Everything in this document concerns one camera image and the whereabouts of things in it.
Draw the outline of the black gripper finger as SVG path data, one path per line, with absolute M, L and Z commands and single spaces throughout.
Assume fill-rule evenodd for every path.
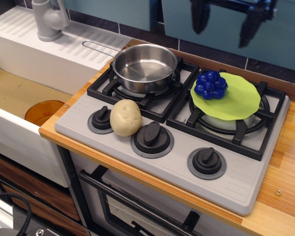
M 259 27 L 266 20 L 272 20 L 276 14 L 276 0 L 256 0 L 247 8 L 246 19 L 241 26 L 239 48 L 247 47 Z
M 192 28 L 196 34 L 200 34 L 207 26 L 210 16 L 210 4 L 208 0 L 191 0 Z

